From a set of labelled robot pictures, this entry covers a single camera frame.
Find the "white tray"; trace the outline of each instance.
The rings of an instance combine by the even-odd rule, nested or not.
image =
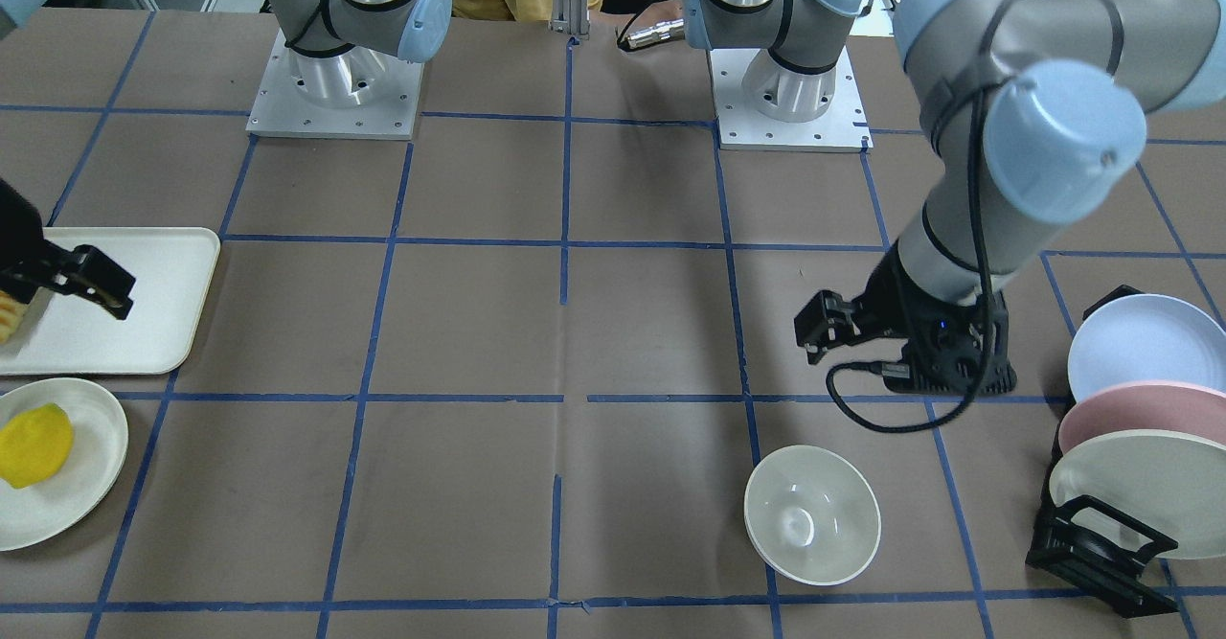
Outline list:
[[[0,346],[0,375],[163,374],[188,358],[221,242],[205,228],[48,228],[72,249],[91,243],[136,277],[132,310],[115,320],[78,297],[39,291]]]

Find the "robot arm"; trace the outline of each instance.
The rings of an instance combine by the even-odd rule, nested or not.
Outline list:
[[[0,289],[29,304],[39,287],[75,294],[124,320],[136,285],[125,269],[89,245],[67,251],[43,238],[34,206],[0,180]]]
[[[700,50],[760,47],[744,81],[758,112],[807,123],[835,94],[835,65],[862,2],[683,0],[685,40]]]
[[[356,45],[408,63],[434,58],[451,21],[451,0],[268,0],[286,45],[329,59]]]
[[[26,25],[47,0],[0,0],[0,39]],[[0,179],[0,289],[22,304],[45,287],[101,305],[116,319],[132,308],[136,280],[93,247],[64,250],[43,238],[43,220],[17,190]]]
[[[797,343],[815,364],[904,339],[873,369],[893,391],[1010,391],[999,288],[1133,167],[1146,112],[1226,98],[1226,0],[902,0],[895,36],[945,175],[863,294],[815,294]]]

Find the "stacked plates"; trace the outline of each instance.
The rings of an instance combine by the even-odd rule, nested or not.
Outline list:
[[[1226,332],[1182,299],[1124,297],[1078,330],[1068,373],[1078,404],[1060,423],[1056,504],[1112,504],[1178,542],[1165,558],[1226,556]],[[1148,542],[1096,511],[1073,521]]]

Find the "white bowl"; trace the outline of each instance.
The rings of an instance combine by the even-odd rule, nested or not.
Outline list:
[[[128,419],[119,400],[78,378],[49,378],[6,391],[0,426],[48,402],[72,422],[72,450],[47,481],[21,489],[0,481],[0,551],[33,546],[80,521],[115,484],[128,454]]]
[[[1078,401],[1139,380],[1226,391],[1226,332],[1183,299],[1133,294],[1085,319],[1069,347],[1068,373]]]
[[[745,486],[745,530],[785,578],[814,586],[855,579],[881,542],[881,510],[851,462],[813,445],[766,456]]]

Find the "pink plate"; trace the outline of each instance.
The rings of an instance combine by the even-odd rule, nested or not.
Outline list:
[[[1060,451],[1118,430],[1177,430],[1226,444],[1226,394],[1189,383],[1141,380],[1078,402],[1060,421]]]

